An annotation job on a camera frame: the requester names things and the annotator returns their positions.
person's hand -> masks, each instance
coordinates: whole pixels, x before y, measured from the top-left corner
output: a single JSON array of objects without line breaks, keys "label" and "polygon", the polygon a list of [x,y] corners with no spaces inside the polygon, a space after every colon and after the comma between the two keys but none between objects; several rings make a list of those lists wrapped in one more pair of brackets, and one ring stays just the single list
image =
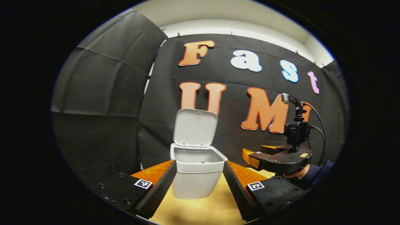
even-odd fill
[{"label": "person's hand", "polygon": [[308,164],[306,167],[304,167],[304,169],[302,169],[300,171],[296,171],[294,173],[284,173],[283,177],[285,177],[285,178],[297,177],[297,178],[299,178],[299,180],[301,180],[307,174],[309,169],[310,169],[310,164]]}]

open lid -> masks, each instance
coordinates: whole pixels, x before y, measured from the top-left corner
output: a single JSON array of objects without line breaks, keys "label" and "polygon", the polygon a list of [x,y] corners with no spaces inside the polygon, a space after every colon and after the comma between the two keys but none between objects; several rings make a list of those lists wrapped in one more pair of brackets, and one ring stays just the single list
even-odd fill
[{"label": "open lid", "polygon": [[176,114],[174,143],[188,147],[210,146],[217,123],[218,116],[213,112],[183,108]]}]

white ceiling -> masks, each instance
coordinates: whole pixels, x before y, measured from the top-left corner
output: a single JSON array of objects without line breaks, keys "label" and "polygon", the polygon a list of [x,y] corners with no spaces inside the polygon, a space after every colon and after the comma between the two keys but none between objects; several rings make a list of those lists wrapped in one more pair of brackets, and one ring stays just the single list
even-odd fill
[{"label": "white ceiling", "polygon": [[280,13],[251,0],[148,0],[133,7],[158,27],[188,20],[223,19],[264,26],[305,43],[308,31]]}]

person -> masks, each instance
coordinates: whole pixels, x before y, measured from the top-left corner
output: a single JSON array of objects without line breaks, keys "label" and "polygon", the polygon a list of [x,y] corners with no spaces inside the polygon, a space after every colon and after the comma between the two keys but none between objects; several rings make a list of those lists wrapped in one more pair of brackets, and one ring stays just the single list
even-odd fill
[{"label": "person", "polygon": [[309,189],[318,184],[334,165],[335,162],[331,163],[329,160],[320,167],[308,164],[302,170],[290,174],[284,173],[283,177],[289,178],[289,180],[297,177],[298,181],[295,181],[294,183],[303,189]]}]

wooden table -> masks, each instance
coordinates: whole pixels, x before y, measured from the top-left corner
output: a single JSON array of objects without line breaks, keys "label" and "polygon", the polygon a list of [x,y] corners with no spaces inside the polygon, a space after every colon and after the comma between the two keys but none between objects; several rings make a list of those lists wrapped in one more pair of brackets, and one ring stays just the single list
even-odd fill
[{"label": "wooden table", "polygon": [[[266,178],[275,175],[275,173],[265,170],[247,169]],[[203,199],[176,199],[172,194],[171,185],[154,216],[149,221],[160,225],[242,225],[250,223],[250,221],[246,222],[242,219],[223,174],[221,174],[211,195]]]}]

